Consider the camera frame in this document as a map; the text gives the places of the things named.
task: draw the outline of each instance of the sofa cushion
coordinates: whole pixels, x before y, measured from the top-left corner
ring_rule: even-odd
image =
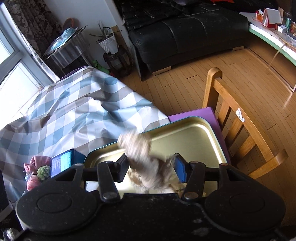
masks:
[[[198,2],[199,0],[173,0],[173,1],[181,6],[186,6],[186,5],[190,5],[195,2]]]
[[[243,38],[248,20],[243,15],[215,6],[192,6],[192,14],[181,14],[129,31],[144,63],[150,64],[178,53]]]
[[[181,14],[169,3],[158,0],[129,0],[121,2],[121,12],[128,30],[134,30]]]

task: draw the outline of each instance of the green toy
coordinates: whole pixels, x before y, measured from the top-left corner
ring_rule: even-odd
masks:
[[[96,69],[106,73],[106,74],[110,74],[110,71],[106,68],[104,68],[102,65],[99,64],[99,62],[97,60],[93,61],[93,64],[95,66]]]
[[[50,166],[42,166],[42,167],[39,167],[37,170],[37,177],[41,182],[44,182],[47,179],[50,179],[51,175],[52,175],[52,168]]]

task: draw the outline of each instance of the white wall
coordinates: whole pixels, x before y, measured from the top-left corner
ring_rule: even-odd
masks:
[[[90,43],[89,52],[104,67],[108,67],[103,59],[104,50],[96,44],[96,38],[89,34],[97,35],[99,27],[97,21],[100,20],[105,27],[113,27],[116,21],[112,16],[105,0],[44,0],[51,12],[57,17],[61,24],[67,18],[76,18],[79,27],[84,27],[84,36]]]
[[[124,26],[124,21],[122,20],[113,0],[105,0],[105,1],[106,1],[106,4],[113,16],[118,28],[121,30],[122,37],[124,38],[127,47],[130,49],[130,52],[132,53],[131,48],[133,48],[133,45],[132,45],[131,41],[129,40],[128,31],[126,30],[126,28]]]

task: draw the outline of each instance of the can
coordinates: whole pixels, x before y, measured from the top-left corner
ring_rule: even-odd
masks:
[[[286,27],[287,27],[287,32],[288,33],[291,30],[291,23],[292,23],[292,20],[290,18],[286,18]]]

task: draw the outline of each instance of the tray rim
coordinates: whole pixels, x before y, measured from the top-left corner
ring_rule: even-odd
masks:
[[[162,125],[162,126],[158,126],[158,127],[152,128],[152,129],[150,129],[150,130],[148,130],[148,131],[144,131],[144,132],[141,132],[141,133],[147,133],[147,132],[149,132],[149,131],[156,130],[156,129],[160,128],[160,127],[164,127],[164,126],[167,126],[167,125],[169,125],[169,124],[176,123],[176,122],[179,122],[179,121],[181,121],[181,120],[189,119],[189,118],[192,118],[192,117],[194,117],[194,118],[199,118],[199,119],[203,119],[203,120],[209,125],[211,131],[214,133],[214,137],[215,137],[217,143],[219,143],[219,141],[218,141],[218,139],[217,139],[217,137],[216,137],[216,135],[215,135],[215,132],[214,132],[213,128],[211,127],[210,123],[209,123],[205,118],[200,117],[200,116],[196,116],[196,115],[187,116],[187,117],[185,117],[185,118],[181,118],[181,119],[179,119],[179,120],[176,120],[176,121],[173,121],[173,122],[170,122],[170,123],[164,124],[164,125]],[[99,148],[97,148],[97,149],[92,150],[92,151],[91,151],[89,154],[87,154],[87,156],[85,157],[84,162],[83,162],[84,165],[85,165],[85,161],[87,160],[87,157],[88,157],[92,152],[97,151],[97,150],[99,150],[99,149],[106,148],[107,146],[113,145],[113,144],[115,144],[115,143],[117,143],[117,142],[112,142],[112,143],[110,143],[110,144],[107,144],[107,145],[105,145],[105,146],[102,146],[102,147],[99,147]],[[223,155],[222,157],[224,157],[224,160],[226,161],[225,163],[227,163],[227,159],[226,159],[226,157],[225,157],[225,154],[224,154],[224,152],[223,152],[223,149],[222,149],[220,143],[219,143],[219,146],[220,146],[220,149],[221,149],[221,153],[222,153],[222,155]]]

